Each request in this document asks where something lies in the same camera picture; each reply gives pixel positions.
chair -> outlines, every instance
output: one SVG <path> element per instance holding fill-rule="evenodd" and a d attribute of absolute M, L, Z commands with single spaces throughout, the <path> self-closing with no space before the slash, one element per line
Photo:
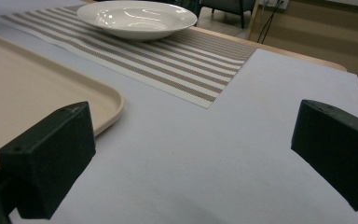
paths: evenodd
<path fill-rule="evenodd" d="M 197 17 L 200 16 L 202 7 L 210 7 L 212 13 L 214 10 L 225 11 L 228 13 L 236 14 L 241 16 L 241 28 L 245 28 L 245 18 L 243 12 L 250 11 L 252 13 L 255 6 L 255 0 L 200 0 L 199 6 L 197 7 Z"/>

wooden table edge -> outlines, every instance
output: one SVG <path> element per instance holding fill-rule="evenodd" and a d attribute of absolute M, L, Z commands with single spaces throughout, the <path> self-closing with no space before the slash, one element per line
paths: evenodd
<path fill-rule="evenodd" d="M 200 32 L 203 32 L 203 33 L 206 33 L 206 34 L 210 34 L 210 35 L 220 36 L 220 37 L 223 37 L 225 39 L 229 39 L 229 40 L 233 40 L 233 41 L 240 42 L 240 43 L 243 43 L 243 44 L 247 44 L 247 45 L 253 46 L 253 47 L 258 48 L 258 49 L 268 50 L 268 51 L 271 51 L 271 52 L 274 52 L 274 53 L 278 53 L 278 54 L 293 57 L 293 58 L 298 58 L 298 59 L 301 59 L 301 60 L 304 60 L 304 61 L 307 61 L 307 62 L 311 62 L 311 63 L 317 63 L 319 65 L 335 68 L 337 70 L 341 70 L 341 71 L 345 71 L 345 72 L 347 71 L 347 69 L 344 66 L 342 66 L 342 65 L 340 65 L 338 63 L 331 63 L 329 61 L 325 61 L 325 60 L 322 60 L 322 59 L 312 58 L 312 57 L 307 56 L 307 55 L 294 53 L 294 52 L 289 51 L 289 50 L 277 49 L 277 48 L 274 48 L 274 47 L 271 47 L 271 46 L 268 46 L 268 45 L 258 44 L 258 43 L 255 43 L 255 42 L 252 42 L 252 41 L 249 41 L 249 40 L 245 40 L 245 39 L 240 39 L 240 38 L 237 38 L 237 37 L 231 36 L 231 35 L 223 35 L 223 34 L 220 34 L 220 33 L 214 32 L 214 31 L 205 30 L 205 29 L 195 27 L 195 26 L 190 27 L 190 29 L 197 30 L 197 31 L 200 31 Z"/>

white tablecloth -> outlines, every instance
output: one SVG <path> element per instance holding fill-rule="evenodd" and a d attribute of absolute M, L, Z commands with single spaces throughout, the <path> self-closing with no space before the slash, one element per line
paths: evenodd
<path fill-rule="evenodd" d="M 78 5 L 0 0 L 0 15 Z M 356 75 L 257 50 L 202 108 L 0 24 L 0 36 L 121 90 L 122 118 L 50 221 L 13 223 L 358 223 L 290 149 L 302 99 L 358 117 Z"/>

wall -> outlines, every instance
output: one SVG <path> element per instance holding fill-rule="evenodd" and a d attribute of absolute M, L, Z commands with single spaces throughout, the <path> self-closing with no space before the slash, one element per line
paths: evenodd
<path fill-rule="evenodd" d="M 249 40 L 261 30 L 259 7 Z M 266 9 L 263 21 L 271 14 Z M 322 0 L 290 0 L 275 14 L 264 44 L 345 66 L 358 75 L 358 7 Z"/>

